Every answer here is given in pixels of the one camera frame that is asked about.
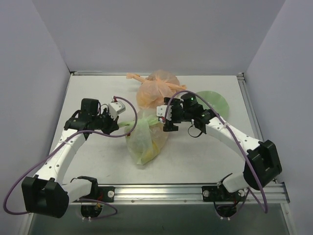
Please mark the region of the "green plastic bag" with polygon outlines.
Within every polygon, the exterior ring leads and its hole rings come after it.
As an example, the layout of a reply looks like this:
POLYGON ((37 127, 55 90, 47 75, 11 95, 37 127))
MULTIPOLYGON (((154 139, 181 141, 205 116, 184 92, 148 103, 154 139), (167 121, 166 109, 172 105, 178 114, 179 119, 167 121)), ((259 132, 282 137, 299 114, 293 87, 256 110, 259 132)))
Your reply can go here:
POLYGON ((155 109, 143 109, 137 113, 137 124, 133 131, 134 121, 120 122, 120 128, 128 133, 125 137, 130 156, 137 165, 145 165, 153 160, 167 142, 169 134, 163 131, 155 109))

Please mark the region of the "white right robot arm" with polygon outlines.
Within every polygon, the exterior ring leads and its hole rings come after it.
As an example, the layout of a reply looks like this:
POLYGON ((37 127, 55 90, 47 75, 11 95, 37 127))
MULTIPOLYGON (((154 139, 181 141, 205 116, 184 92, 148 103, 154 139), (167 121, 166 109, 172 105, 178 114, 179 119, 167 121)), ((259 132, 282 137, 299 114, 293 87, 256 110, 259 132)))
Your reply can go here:
POLYGON ((189 91, 180 98, 166 97, 164 105, 157 107, 156 115, 165 132, 177 131, 177 124, 189 122, 202 134, 218 139, 243 158, 243 171, 226 176, 217 187, 220 199, 228 200, 234 192, 244 188, 261 190, 282 172, 277 148, 272 141, 261 141, 241 132, 212 107, 205 109, 198 103, 198 98, 189 91))

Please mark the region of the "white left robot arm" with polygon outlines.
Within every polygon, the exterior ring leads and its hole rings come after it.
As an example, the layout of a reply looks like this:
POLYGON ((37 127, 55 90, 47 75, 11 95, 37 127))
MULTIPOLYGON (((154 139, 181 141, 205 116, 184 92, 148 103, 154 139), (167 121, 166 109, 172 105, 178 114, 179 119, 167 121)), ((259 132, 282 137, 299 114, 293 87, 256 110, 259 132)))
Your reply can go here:
POLYGON ((66 121, 59 142, 44 165, 33 177, 25 177, 22 181, 27 212, 61 218, 70 203, 81 198, 98 199, 97 179, 79 176, 63 185, 64 176, 89 135, 95 131, 109 135, 118 130, 119 114, 124 111, 125 105, 116 99, 103 110, 97 99, 82 99, 80 109, 66 121))

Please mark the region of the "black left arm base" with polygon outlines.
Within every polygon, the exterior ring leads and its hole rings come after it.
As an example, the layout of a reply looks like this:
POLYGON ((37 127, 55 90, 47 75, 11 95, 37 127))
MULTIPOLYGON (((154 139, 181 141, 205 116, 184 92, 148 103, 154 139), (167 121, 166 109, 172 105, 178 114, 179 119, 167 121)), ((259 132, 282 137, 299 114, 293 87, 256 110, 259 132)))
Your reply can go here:
POLYGON ((118 213, 118 209, 111 205, 114 202, 115 187, 114 186, 99 186, 96 178, 88 176, 79 176, 73 178, 70 182, 76 182, 78 180, 85 180, 91 183, 90 193, 83 196, 80 200, 82 202, 94 202, 93 205, 81 205, 78 215, 82 217, 82 220, 92 220, 108 218, 115 216, 118 213), (113 209, 112 213, 100 215, 104 206, 113 209))

